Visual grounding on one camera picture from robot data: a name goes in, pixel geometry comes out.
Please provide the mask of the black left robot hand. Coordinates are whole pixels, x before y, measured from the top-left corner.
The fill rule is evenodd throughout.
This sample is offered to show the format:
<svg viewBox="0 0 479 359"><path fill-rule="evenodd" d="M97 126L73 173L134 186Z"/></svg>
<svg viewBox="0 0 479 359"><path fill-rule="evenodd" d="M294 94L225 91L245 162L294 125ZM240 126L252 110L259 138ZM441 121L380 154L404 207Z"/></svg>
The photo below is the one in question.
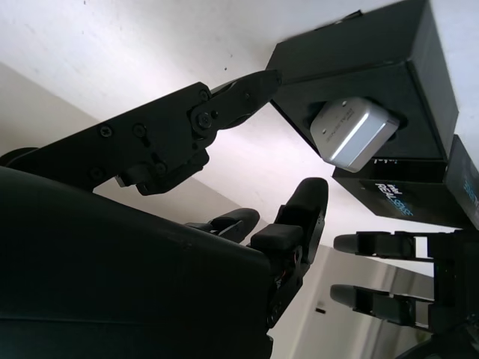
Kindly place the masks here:
<svg viewBox="0 0 479 359"><path fill-rule="evenodd" d="M356 256L433 264L434 296L427 324L417 320L420 297L360 286L335 284L334 301L357 313L399 326L422 329L429 340L404 352L402 358L478 357L478 232L357 232L335 238L334 248Z"/></svg>

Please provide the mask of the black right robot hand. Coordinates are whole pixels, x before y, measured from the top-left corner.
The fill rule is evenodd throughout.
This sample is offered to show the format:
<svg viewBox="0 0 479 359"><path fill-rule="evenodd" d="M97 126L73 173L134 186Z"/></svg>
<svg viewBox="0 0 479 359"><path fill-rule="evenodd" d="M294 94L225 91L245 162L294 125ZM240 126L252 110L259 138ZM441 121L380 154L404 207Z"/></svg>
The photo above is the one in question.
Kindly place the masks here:
<svg viewBox="0 0 479 359"><path fill-rule="evenodd" d="M281 86L263 70L196 83L44 147L1 157L3 358L269 358L268 331L300 290L328 184L304 179L274 223L238 209L178 224L94 193L144 196L201 171L219 131Z"/></svg>

